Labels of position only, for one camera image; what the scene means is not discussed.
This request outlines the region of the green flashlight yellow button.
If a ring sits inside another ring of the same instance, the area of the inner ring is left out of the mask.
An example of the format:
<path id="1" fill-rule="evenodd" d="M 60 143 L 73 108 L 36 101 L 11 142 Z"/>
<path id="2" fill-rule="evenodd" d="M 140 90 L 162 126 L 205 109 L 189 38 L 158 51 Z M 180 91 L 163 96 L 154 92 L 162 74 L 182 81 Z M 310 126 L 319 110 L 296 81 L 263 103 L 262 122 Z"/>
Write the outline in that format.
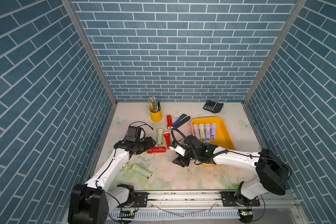
<path id="1" fill-rule="evenodd" d="M 199 128 L 200 140 L 204 141 L 206 139 L 206 137 L 205 137 L 205 125 L 204 124 L 199 124 L 198 128 Z"/>

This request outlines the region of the blue white flashlight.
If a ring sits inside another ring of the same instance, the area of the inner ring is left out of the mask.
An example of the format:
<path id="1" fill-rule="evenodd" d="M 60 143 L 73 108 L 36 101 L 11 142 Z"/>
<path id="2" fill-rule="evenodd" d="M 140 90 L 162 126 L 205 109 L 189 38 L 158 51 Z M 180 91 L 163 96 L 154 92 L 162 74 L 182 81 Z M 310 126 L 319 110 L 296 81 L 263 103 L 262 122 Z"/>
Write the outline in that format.
<path id="1" fill-rule="evenodd" d="M 204 144 L 205 146 L 208 146 L 208 145 L 210 145 L 211 143 L 210 143 L 210 141 L 204 141 L 203 144 Z"/>

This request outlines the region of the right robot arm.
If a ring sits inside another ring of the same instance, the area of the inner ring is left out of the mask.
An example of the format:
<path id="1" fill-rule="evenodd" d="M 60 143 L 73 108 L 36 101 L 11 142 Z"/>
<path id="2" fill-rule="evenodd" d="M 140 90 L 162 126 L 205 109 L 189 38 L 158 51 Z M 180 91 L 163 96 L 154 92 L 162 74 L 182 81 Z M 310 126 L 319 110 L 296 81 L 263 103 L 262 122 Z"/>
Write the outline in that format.
<path id="1" fill-rule="evenodd" d="M 178 157 L 174 164 L 187 167 L 191 160 L 198 165 L 228 165 L 251 171 L 253 177 L 241 181 L 238 189 L 231 194 L 232 206 L 249 206 L 255 198 L 265 193 L 283 196 L 286 193 L 287 181 L 291 168 L 283 163 L 271 150 L 262 149 L 260 152 L 239 152 L 225 149 L 217 145 L 204 145 L 197 137 L 189 135 L 183 143 L 173 141 L 169 147 Z"/>

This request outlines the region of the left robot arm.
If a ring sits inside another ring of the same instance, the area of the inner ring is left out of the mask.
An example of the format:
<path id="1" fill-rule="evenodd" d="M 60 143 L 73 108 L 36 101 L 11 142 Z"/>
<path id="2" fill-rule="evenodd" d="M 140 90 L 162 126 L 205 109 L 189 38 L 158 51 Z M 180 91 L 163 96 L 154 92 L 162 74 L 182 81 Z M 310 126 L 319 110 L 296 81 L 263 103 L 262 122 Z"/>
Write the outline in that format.
<path id="1" fill-rule="evenodd" d="M 131 205 L 134 187 L 119 184 L 109 191 L 113 180 L 133 155 L 139 155 L 154 148 L 152 137 L 138 140 L 122 140 L 101 169 L 84 184 L 77 184 L 71 191 L 68 213 L 69 224 L 103 224 L 109 213 L 117 207 Z"/>

